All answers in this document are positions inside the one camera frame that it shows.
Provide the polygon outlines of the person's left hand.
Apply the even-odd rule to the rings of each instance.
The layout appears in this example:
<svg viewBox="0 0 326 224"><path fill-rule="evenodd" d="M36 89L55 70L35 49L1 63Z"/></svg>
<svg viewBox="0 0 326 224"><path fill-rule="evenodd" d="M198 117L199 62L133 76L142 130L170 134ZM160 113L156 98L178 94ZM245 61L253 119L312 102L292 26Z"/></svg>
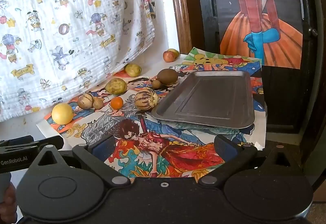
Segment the person's left hand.
<svg viewBox="0 0 326 224"><path fill-rule="evenodd" d="M16 223L17 221L18 216L15 191L16 189L14 185L10 183L4 193L3 202L1 203L1 223Z"/></svg>

